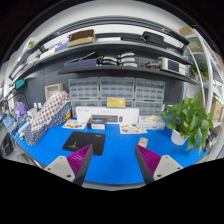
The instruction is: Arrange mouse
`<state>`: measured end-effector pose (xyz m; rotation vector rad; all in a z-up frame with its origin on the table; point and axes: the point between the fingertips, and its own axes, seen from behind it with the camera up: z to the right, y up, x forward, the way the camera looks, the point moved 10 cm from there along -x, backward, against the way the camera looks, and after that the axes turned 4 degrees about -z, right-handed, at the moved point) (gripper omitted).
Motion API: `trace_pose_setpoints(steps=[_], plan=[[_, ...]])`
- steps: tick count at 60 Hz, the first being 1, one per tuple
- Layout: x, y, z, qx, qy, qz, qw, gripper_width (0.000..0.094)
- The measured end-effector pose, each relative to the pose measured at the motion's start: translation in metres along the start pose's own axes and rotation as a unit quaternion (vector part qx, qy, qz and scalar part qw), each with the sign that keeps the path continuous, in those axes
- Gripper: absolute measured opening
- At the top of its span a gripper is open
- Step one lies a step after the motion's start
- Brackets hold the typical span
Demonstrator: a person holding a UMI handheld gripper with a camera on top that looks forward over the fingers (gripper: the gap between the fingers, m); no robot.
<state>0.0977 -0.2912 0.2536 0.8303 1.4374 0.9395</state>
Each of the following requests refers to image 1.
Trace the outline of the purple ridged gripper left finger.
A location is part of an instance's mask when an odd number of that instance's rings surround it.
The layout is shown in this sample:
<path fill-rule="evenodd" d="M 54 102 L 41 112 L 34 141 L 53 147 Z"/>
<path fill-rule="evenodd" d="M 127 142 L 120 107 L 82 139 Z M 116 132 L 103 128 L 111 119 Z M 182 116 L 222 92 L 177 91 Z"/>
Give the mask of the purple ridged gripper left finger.
<path fill-rule="evenodd" d="M 93 146 L 88 145 L 77 150 L 68 157 L 57 157 L 45 170 L 81 186 L 84 182 L 92 156 Z"/>

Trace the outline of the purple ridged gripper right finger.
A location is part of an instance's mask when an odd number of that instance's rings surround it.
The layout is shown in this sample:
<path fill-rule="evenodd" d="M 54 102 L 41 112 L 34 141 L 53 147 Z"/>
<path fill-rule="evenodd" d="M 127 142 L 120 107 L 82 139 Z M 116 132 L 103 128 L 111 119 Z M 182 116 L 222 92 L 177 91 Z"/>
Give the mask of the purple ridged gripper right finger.
<path fill-rule="evenodd" d="M 182 166 L 169 155 L 160 156 L 140 145 L 135 146 L 135 156 L 146 184 L 182 169 Z"/>

